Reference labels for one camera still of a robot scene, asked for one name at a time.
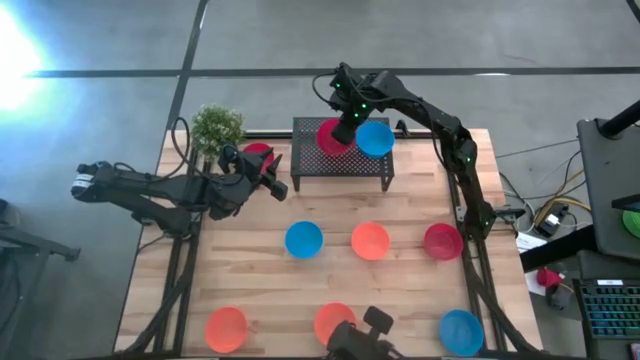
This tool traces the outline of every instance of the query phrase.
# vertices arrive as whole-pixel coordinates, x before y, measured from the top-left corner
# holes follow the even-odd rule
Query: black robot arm
[[[191,213],[209,210],[209,217],[221,220],[235,216],[251,194],[259,187],[270,189],[271,195],[283,201],[287,186],[276,179],[282,155],[261,174],[269,149],[261,154],[238,152],[225,147],[218,165],[223,174],[189,172],[170,178],[121,169],[108,162],[78,166],[71,194],[79,201],[110,202],[132,212],[140,223],[154,221],[169,236],[186,236],[192,231]],[[235,165],[231,173],[230,164]],[[175,207],[165,207],[149,199],[169,200]]]
[[[335,91],[329,105],[342,112],[340,123],[332,135],[343,144],[353,141],[357,127],[373,110],[383,112],[395,109],[431,129],[440,139],[440,160],[447,171],[456,177],[467,206],[463,235],[477,241],[487,238],[496,215],[484,200],[480,188],[476,172],[478,147],[469,130],[462,126],[457,117],[416,96],[388,71],[363,78],[351,71],[349,65],[341,63],[330,85]]]

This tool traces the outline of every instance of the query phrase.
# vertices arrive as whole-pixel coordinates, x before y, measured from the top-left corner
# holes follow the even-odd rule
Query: potted plant
[[[193,116],[191,140],[194,149],[210,161],[216,161],[222,147],[237,147],[244,138],[242,121],[244,116],[219,105],[203,105]]]

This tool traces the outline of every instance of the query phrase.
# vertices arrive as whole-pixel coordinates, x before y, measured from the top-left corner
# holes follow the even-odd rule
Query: black metal table frame
[[[431,140],[433,139],[433,135],[428,131],[420,131],[407,133],[406,131],[395,131],[396,138],[405,139],[405,140]],[[292,131],[249,131],[245,134],[246,140],[290,140],[292,137]],[[195,151],[191,154],[192,158],[190,160],[197,160],[197,153]],[[204,164],[204,171],[208,172],[211,168],[211,164]],[[449,183],[449,191],[451,194],[451,206],[452,211],[454,213],[454,218],[456,219],[456,227],[460,230],[462,223],[458,221],[455,216],[456,208],[461,205],[460,197],[458,194],[458,188],[455,183],[455,179],[453,175],[448,174],[447,180]],[[169,264],[167,268],[167,276],[165,279],[164,292],[162,295],[162,303],[160,308],[153,316],[152,320],[149,322],[149,325],[145,330],[143,330],[138,339],[135,341],[134,345],[130,346],[124,351],[114,352],[112,355],[103,356],[103,357],[95,357],[91,359],[169,359],[169,358],[182,358],[182,346],[184,344],[184,333],[186,329],[186,321],[187,321],[187,313],[189,309],[189,299],[191,294],[191,285],[193,283],[193,275],[195,273],[195,262],[196,256],[198,253],[198,244],[199,244],[199,236],[200,236],[200,228],[202,225],[202,218],[196,218],[194,232],[192,236],[188,239],[176,239],[173,242],[173,246],[171,248],[171,254],[169,257]],[[189,249],[187,253],[187,258],[183,267],[183,271],[178,276],[178,263],[180,259],[180,252],[182,249],[182,245],[187,242],[189,244]],[[469,250],[469,242],[465,242],[465,247],[462,252],[462,264],[464,268],[465,281],[467,285],[467,293],[469,297],[469,308],[470,311],[478,318],[482,319],[482,313],[480,309],[480,303],[478,301],[478,294],[475,289],[469,285],[469,278],[471,272],[475,272],[473,267],[473,263],[471,260],[471,253]],[[477,260],[480,264],[481,269],[481,278],[489,293],[495,299],[495,286],[493,283],[493,276],[491,274],[491,266],[489,263],[489,255],[487,252],[486,245],[484,241],[476,242],[477,248]],[[170,349],[165,349],[165,338],[167,333],[167,318],[171,314],[171,309],[175,306],[176,302],[180,299],[179,308],[177,313],[177,321],[176,321],[176,329],[175,335],[173,339],[173,343]],[[502,331],[496,317],[493,314],[491,315],[492,328],[494,333],[494,338],[496,341],[496,347],[498,351],[507,351],[507,346],[505,342],[504,332]],[[150,345],[150,341],[154,340],[152,351],[145,352]],[[481,353],[489,354],[491,350],[487,349],[486,340],[483,343]],[[237,360],[244,359],[238,357],[217,357],[220,360]],[[438,359],[439,357],[408,357],[407,359],[417,360],[417,359],[427,359],[433,358]],[[282,359],[277,357],[250,357],[246,359],[251,360],[276,360]]]

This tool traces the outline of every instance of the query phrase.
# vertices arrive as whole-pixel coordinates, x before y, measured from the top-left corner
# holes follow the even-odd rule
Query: wire mesh platform
[[[291,178],[296,191],[300,191],[300,178],[304,176],[379,177],[382,191],[387,191],[393,179],[393,151],[380,159],[365,156],[357,146],[338,156],[326,155],[316,143],[316,133],[330,118],[293,118],[291,145]],[[369,118],[365,122],[389,125],[389,118]]]

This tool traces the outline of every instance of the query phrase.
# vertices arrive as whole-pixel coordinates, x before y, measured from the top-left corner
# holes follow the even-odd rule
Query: wooden table
[[[485,198],[503,205],[489,133],[477,129],[472,136],[479,147],[477,170]],[[182,146],[184,140],[184,134],[179,136]],[[290,141],[268,143],[284,155],[278,176],[289,186],[289,195],[279,203],[261,189],[235,218],[214,222],[205,216],[183,356],[216,355],[204,341],[204,327],[222,306],[239,307],[250,324],[246,343],[230,356],[324,355],[313,319],[332,301],[349,305],[358,319],[369,305],[388,312],[395,319],[388,339],[406,356],[446,354],[438,340],[439,319],[469,304],[461,260],[436,262],[422,247],[431,224],[454,220],[446,173],[431,140],[396,142],[395,178],[387,193],[380,191],[378,178],[303,178],[301,192],[295,193],[289,176]],[[167,137],[158,174],[178,163]],[[287,228],[299,220],[313,220],[324,232],[325,246],[311,260],[294,260],[284,249]],[[389,232],[391,249],[381,261],[364,261],[351,249],[351,231],[365,221],[378,222]],[[141,244],[159,233],[146,228]],[[171,248],[170,240],[165,241],[148,247],[136,260],[116,350],[131,344],[158,309]],[[493,231],[487,248],[500,305],[525,338],[541,348],[513,235]],[[492,348],[489,314],[483,310]],[[361,321],[358,326],[368,329]],[[167,345],[171,329],[170,324]]]

